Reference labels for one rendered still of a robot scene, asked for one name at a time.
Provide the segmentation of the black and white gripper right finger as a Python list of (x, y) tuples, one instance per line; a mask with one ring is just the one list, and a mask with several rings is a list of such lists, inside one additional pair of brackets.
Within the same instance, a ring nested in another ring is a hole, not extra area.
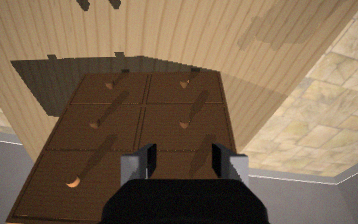
[(249, 188), (249, 157), (220, 143), (212, 144), (212, 168), (219, 179), (235, 179)]

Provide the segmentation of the brown wooden drawer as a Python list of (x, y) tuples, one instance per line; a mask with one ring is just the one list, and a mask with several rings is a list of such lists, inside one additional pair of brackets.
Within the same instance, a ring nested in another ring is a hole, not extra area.
[(147, 105), (222, 104), (217, 73), (152, 74)]
[(212, 152), (220, 143), (231, 150), (223, 106), (146, 107), (139, 149), (157, 152)]
[(147, 79), (148, 74), (86, 75), (71, 105), (143, 105)]
[(141, 107), (68, 107), (47, 149), (134, 152), (141, 110)]
[(14, 215), (97, 224), (120, 187), (121, 155), (44, 154)]
[(157, 167), (147, 179), (219, 178), (212, 168), (212, 156), (157, 156)]

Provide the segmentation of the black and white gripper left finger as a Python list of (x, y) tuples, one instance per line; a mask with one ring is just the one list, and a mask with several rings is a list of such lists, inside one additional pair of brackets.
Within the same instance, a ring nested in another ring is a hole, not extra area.
[(156, 143), (148, 143), (132, 154), (121, 155), (121, 187), (132, 179), (150, 178), (156, 167)]

